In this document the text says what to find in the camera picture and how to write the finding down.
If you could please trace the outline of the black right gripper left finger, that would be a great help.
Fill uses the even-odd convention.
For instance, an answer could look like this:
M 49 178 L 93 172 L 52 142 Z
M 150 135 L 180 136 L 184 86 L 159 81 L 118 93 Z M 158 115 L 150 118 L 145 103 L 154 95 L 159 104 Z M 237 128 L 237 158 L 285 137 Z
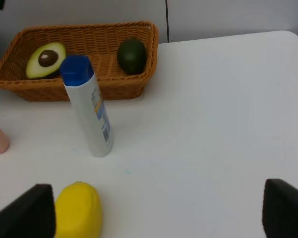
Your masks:
M 53 238 L 56 215 L 53 189 L 37 184 L 0 211 L 0 238 Z

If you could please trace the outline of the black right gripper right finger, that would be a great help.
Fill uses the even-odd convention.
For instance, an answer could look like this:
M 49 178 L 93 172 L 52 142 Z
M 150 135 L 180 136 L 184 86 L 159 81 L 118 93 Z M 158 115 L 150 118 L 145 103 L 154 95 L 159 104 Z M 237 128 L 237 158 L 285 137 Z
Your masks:
M 267 179 L 262 225 L 268 238 L 298 238 L 298 189 L 279 178 Z

